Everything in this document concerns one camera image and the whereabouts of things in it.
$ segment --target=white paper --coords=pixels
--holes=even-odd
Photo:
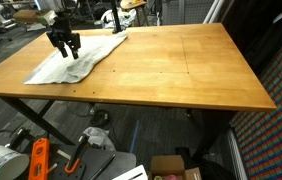
[[[116,178],[114,178],[113,180],[148,180],[148,176],[145,172],[145,169],[143,167],[143,165],[140,165]]]

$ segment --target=white cloth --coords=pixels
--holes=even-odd
[[[125,31],[113,36],[81,37],[79,58],[74,60],[66,46],[68,57],[56,50],[25,80],[24,84],[76,83],[85,78],[93,67],[108,56],[127,37]]]

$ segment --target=box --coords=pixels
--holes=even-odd
[[[148,180],[153,180],[155,176],[168,175],[175,175],[178,180],[202,180],[199,168],[184,170],[184,163],[179,155],[153,156]]]
[[[21,23],[39,23],[37,13],[36,10],[20,10],[13,15],[13,18]]]

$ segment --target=orange tool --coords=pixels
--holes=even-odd
[[[79,143],[75,146],[74,151],[72,152],[71,158],[67,165],[64,168],[64,171],[68,174],[74,173],[78,164],[80,163],[80,153],[82,150],[85,150],[85,145],[88,144],[88,137],[86,135],[82,135],[79,138]]]
[[[49,163],[49,139],[40,138],[32,148],[29,180],[47,180]]]

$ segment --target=white bucket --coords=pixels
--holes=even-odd
[[[0,180],[17,178],[29,165],[29,156],[0,146]]]

